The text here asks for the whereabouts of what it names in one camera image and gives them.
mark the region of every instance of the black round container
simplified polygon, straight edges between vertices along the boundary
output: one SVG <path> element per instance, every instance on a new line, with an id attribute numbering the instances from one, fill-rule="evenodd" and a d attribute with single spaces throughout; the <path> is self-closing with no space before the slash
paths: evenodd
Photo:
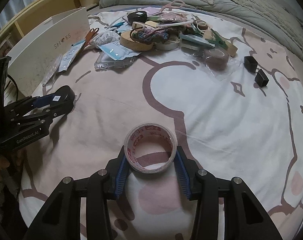
<path id="1" fill-rule="evenodd" d="M 147 21 L 147 12 L 145 11 L 133 12 L 128 14 L 127 18 L 130 25 L 132 25 L 133 22 L 145 23 Z"/>

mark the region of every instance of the brown tape roll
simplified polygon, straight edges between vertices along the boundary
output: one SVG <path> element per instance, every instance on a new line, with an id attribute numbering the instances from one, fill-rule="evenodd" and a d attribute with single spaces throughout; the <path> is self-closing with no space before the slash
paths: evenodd
<path id="1" fill-rule="evenodd" d="M 222 48 L 205 49 L 204 59 L 208 68 L 219 71 L 226 68 L 229 54 Z"/>
<path id="2" fill-rule="evenodd" d="M 154 43 L 144 44 L 144 43 L 140 43 L 140 42 L 137 42 L 137 41 L 133 41 L 130 38 L 130 31 L 123 32 L 121 34 L 120 44 L 123 45 L 124 47 L 128 48 L 128 49 L 132 49 L 132 50 L 136 50 L 136 51 L 151 50 L 153 45 L 154 45 Z"/>

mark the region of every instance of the wooden shelf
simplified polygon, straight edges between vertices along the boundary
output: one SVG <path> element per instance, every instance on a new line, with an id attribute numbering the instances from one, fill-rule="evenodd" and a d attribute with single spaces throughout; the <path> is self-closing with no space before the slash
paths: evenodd
<path id="1" fill-rule="evenodd" d="M 72 9 L 94 5 L 96 0 L 36 0 L 16 14 L 1 30 L 0 44 L 9 35 L 15 42 L 49 17 Z"/>

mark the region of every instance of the black cable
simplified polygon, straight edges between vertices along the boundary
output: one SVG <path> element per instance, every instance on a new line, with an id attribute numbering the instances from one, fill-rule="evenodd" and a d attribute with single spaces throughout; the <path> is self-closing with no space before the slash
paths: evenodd
<path id="1" fill-rule="evenodd" d="M 10 75 L 7 75 L 7 77 L 13 82 L 13 84 L 16 87 L 16 101 L 17 101 L 18 100 L 18 86 L 17 86 L 15 80 Z"/>
<path id="2" fill-rule="evenodd" d="M 10 85 L 10 81 L 9 81 L 8 84 L 6 85 L 4 91 L 8 88 L 9 85 Z"/>

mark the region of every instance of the tape roll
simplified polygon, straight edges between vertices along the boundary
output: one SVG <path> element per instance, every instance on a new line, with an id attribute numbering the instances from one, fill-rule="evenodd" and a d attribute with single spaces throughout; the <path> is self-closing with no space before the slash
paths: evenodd
<path id="1" fill-rule="evenodd" d="M 121 38 L 120 38 L 119 42 L 124 47 L 126 47 L 128 49 L 136 50 L 136 51 L 148 51 L 148 50 L 151 50 L 154 45 L 154 43 L 145 44 L 145 43 L 133 41 L 130 38 L 130 31 L 123 32 L 121 34 Z"/>
<path id="2" fill-rule="evenodd" d="M 145 23 L 147 21 L 147 12 L 137 11 L 127 15 L 128 22 L 133 25 L 133 22 Z"/>
<path id="3" fill-rule="evenodd" d="M 229 59 L 229 54 L 222 48 L 205 49 L 204 58 L 208 68 L 213 70 L 224 70 Z"/>
<path id="4" fill-rule="evenodd" d="M 176 49 L 179 46 L 180 39 L 176 35 L 171 35 L 169 37 L 169 40 L 165 43 L 158 42 L 155 43 L 155 47 L 158 50 L 173 50 Z"/>
<path id="5" fill-rule="evenodd" d="M 155 169 L 146 169 L 142 165 L 139 164 L 136 158 L 136 149 L 139 145 L 139 142 L 144 138 L 147 137 L 151 138 L 159 138 L 166 142 L 171 150 L 171 155 L 168 161 Z M 156 124 L 156 123 L 144 123 L 135 128 L 133 128 L 125 138 L 124 142 L 124 150 L 125 156 L 127 161 L 129 162 L 130 166 L 136 171 L 142 173 L 158 173 L 168 168 L 168 166 L 173 162 L 173 159 L 176 155 L 177 150 L 177 140 L 174 134 L 169 131 L 167 128 Z"/>

